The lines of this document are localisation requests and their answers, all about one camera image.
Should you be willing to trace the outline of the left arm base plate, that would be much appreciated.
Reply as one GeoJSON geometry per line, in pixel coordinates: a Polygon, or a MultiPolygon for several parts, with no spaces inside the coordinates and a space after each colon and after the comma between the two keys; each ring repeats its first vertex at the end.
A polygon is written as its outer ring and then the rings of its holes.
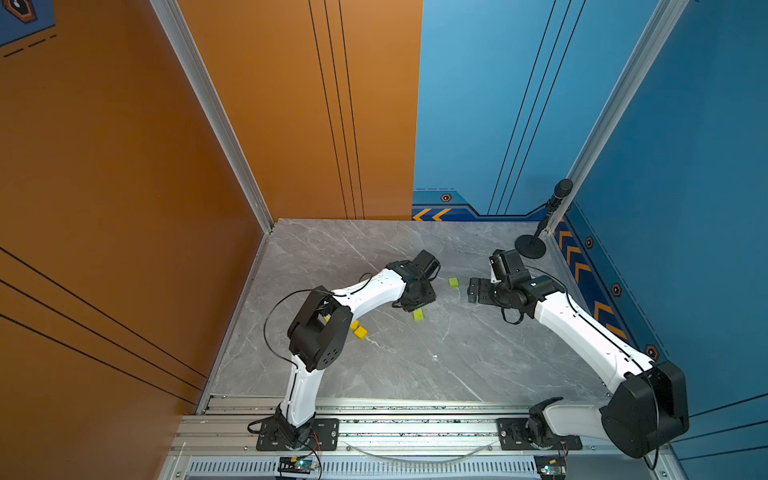
{"type": "Polygon", "coordinates": [[[253,434],[257,438],[258,451],[319,449],[326,452],[337,449],[339,426],[337,418],[313,418],[307,424],[294,428],[269,417],[259,423],[253,434]]]}

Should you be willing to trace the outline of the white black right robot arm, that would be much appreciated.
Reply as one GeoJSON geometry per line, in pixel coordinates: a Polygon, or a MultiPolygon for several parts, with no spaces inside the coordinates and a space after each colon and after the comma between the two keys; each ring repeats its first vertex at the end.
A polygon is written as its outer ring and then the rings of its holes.
{"type": "Polygon", "coordinates": [[[567,403],[560,397],[529,410],[524,438],[548,448],[570,436],[610,441],[642,458],[690,428],[684,372],[634,349],[579,307],[565,286],[549,276],[516,284],[473,278],[472,304],[516,310],[558,335],[598,375],[609,393],[603,405],[567,403]]]}

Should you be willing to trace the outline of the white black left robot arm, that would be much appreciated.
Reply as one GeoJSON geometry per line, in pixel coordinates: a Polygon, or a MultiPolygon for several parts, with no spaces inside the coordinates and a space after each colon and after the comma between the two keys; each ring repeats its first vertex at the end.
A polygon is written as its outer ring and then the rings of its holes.
{"type": "Polygon", "coordinates": [[[312,435],[325,370],[340,357],[353,324],[384,304],[411,313],[434,302],[432,281],[439,270],[440,262],[422,251],[415,260],[364,274],[349,287],[305,289],[307,297],[287,330],[290,355],[279,357],[291,365],[286,394],[272,415],[250,422],[246,431],[266,433],[274,426],[280,442],[304,446],[312,435]]]}

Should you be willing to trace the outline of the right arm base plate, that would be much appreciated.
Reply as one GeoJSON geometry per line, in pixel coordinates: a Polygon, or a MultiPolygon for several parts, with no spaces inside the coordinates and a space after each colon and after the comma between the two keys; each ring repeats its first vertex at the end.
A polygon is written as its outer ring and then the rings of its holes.
{"type": "Polygon", "coordinates": [[[558,436],[540,421],[511,417],[496,420],[498,439],[504,451],[583,449],[578,436],[558,436]]]}

